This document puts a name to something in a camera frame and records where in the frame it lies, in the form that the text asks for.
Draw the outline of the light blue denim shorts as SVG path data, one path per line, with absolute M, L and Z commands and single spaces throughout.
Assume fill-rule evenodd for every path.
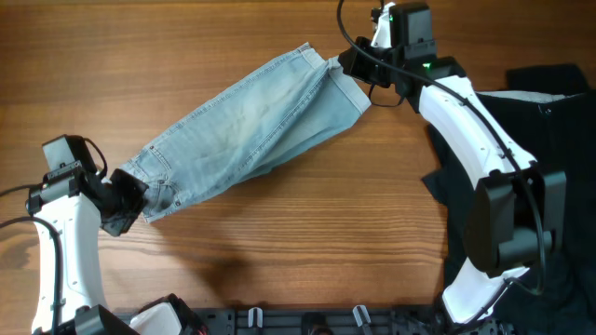
M 351 128 L 371 104 L 338 59 L 303 44 L 197 107 L 122 169 L 147 184 L 142 215 L 157 221 Z

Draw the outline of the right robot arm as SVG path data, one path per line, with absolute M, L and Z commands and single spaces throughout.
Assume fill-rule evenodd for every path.
M 393 88 L 441 134 L 474 191 L 467 256 L 435 319 L 445 334 L 470 331 L 529 270 L 538 271 L 529 293 L 544 291 L 547 258 L 562 245 L 566 177 L 539 166 L 488 112 L 460 64 L 438 56 L 427 4 L 383 2 L 371 19 L 373 37 L 351 39 L 340 55 L 345 74 Z

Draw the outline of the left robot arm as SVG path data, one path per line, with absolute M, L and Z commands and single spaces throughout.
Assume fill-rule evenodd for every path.
M 147 185 L 127 172 L 98 169 L 96 145 L 62 135 L 43 144 L 49 167 L 26 202 L 40 242 L 40 294 L 34 334 L 198 334 L 206 324 L 174 294 L 129 321 L 109 311 L 99 261 L 101 231 L 118 237 L 145 205 Z

